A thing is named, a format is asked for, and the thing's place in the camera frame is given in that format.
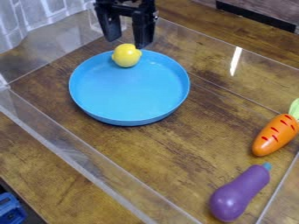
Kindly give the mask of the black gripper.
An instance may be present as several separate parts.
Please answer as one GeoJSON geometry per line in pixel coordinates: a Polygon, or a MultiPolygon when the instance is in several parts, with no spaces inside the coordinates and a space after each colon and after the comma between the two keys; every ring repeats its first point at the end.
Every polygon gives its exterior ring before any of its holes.
{"type": "Polygon", "coordinates": [[[153,42],[157,19],[155,0],[96,0],[95,10],[108,42],[121,36],[119,15],[132,16],[135,47],[143,49],[153,42]]]}

